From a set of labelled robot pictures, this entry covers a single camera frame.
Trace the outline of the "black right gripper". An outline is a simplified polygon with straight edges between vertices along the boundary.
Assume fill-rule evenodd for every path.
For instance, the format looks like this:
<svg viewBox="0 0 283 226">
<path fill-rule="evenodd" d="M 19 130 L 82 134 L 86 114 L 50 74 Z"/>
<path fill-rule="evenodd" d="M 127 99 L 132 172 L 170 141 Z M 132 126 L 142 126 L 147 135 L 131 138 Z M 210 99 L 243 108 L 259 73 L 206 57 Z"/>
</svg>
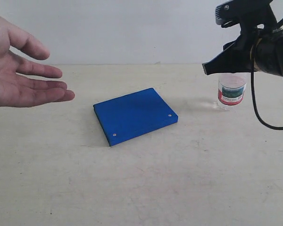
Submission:
<svg viewBox="0 0 283 226">
<path fill-rule="evenodd" d="M 223 46 L 225 53 L 217 55 L 212 60 L 202 63 L 206 75 L 217 73 L 234 73 L 251 71 L 251 50 L 258 34 L 258 28 L 254 27 L 249 33 L 239 37 Z"/>
</svg>

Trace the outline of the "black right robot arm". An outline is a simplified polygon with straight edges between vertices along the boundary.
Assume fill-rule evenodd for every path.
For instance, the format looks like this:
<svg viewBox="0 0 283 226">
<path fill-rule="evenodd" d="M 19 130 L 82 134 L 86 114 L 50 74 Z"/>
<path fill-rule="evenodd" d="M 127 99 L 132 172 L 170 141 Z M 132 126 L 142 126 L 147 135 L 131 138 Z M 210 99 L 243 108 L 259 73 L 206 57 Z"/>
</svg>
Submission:
<svg viewBox="0 0 283 226">
<path fill-rule="evenodd" d="M 202 67 L 206 75 L 255 71 L 283 77 L 283 29 L 271 33 L 255 29 L 241 34 Z"/>
</svg>

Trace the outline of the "person's open hand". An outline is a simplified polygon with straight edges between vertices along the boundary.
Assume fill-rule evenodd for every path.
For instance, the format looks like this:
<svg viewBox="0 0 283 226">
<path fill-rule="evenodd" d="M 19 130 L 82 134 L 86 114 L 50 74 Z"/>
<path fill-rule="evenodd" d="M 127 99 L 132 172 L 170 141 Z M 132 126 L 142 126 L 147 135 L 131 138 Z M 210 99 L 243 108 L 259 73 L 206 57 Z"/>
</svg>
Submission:
<svg viewBox="0 0 283 226">
<path fill-rule="evenodd" d="M 74 99 L 75 93 L 59 80 L 60 69 L 32 62 L 10 47 L 36 60 L 50 56 L 32 34 L 0 17 L 0 107 L 28 108 Z"/>
</svg>

